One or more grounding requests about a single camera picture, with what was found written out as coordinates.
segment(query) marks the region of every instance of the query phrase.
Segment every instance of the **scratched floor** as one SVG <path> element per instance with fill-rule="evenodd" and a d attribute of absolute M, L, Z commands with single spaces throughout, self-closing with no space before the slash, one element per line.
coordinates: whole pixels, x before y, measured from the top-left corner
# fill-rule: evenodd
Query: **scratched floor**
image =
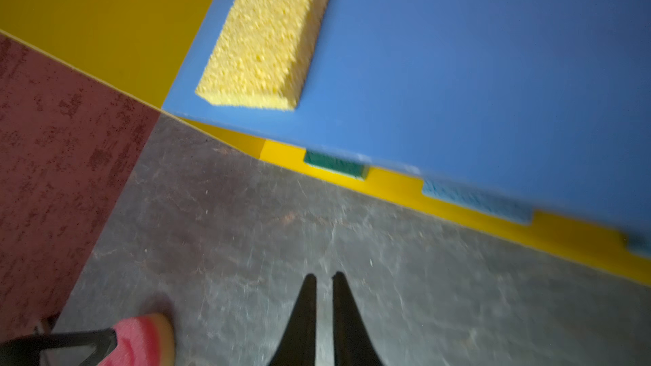
<path fill-rule="evenodd" d="M 178 366 L 265 365 L 306 273 L 317 365 L 346 272 L 389 365 L 649 365 L 651 289 L 249 158 L 161 117 L 59 331 L 158 309 Z"/>

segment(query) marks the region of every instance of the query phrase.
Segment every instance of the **black tip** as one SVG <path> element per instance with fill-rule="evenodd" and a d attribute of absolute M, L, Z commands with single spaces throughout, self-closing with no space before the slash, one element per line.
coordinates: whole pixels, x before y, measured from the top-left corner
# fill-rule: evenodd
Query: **black tip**
<path fill-rule="evenodd" d="M 315 354 L 316 277 L 308 274 L 269 366 L 314 366 Z"/>
<path fill-rule="evenodd" d="M 332 282 L 335 366 L 382 366 L 370 342 L 346 276 L 337 272 Z"/>

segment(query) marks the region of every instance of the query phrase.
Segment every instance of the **yellow edge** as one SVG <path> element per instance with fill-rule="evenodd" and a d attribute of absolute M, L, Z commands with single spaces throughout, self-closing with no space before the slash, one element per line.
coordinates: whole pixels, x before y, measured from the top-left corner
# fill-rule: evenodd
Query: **yellow edge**
<path fill-rule="evenodd" d="M 256 159 L 260 158 L 265 139 L 250 136 L 248 134 L 234 132 L 232 130 L 227 130 L 221 127 L 207 125 L 205 123 L 199 123 L 189 119 L 180 120 L 190 126 L 199 129 L 199 131 L 209 136 L 215 137 L 220 142 L 226 143 L 231 147 L 248 154 L 249 156 L 255 157 Z"/>
<path fill-rule="evenodd" d="M 651 285 L 651 261 L 629 253 L 614 229 L 536 211 L 529 226 L 480 214 L 428 198 L 422 179 L 371 167 L 365 181 L 335 174 L 303 162 L 305 150 L 267 140 L 260 159 L 375 198 L 419 210 L 554 256 Z"/>
<path fill-rule="evenodd" d="M 145 315 L 154 323 L 158 334 L 160 345 L 160 360 L 158 366 L 174 366 L 175 363 L 175 341 L 172 324 L 163 314 L 154 313 Z"/>

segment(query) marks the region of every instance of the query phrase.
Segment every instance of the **yellow sponge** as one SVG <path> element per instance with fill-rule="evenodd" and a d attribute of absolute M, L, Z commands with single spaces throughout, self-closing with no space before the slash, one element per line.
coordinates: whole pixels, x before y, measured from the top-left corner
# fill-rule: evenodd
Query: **yellow sponge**
<path fill-rule="evenodd" d="M 196 93 L 213 105 L 296 108 L 328 0 L 235 0 Z"/>

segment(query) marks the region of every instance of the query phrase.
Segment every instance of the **green sponge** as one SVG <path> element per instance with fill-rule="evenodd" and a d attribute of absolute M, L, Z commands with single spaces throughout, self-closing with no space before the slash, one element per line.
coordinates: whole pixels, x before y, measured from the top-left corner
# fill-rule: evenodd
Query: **green sponge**
<path fill-rule="evenodd" d="M 305 164 L 321 168 L 326 171 L 353 177 L 354 179 L 363 180 L 369 171 L 369 167 L 363 164 L 355 163 L 330 157 L 325 154 L 320 154 L 314 151 L 305 151 Z"/>

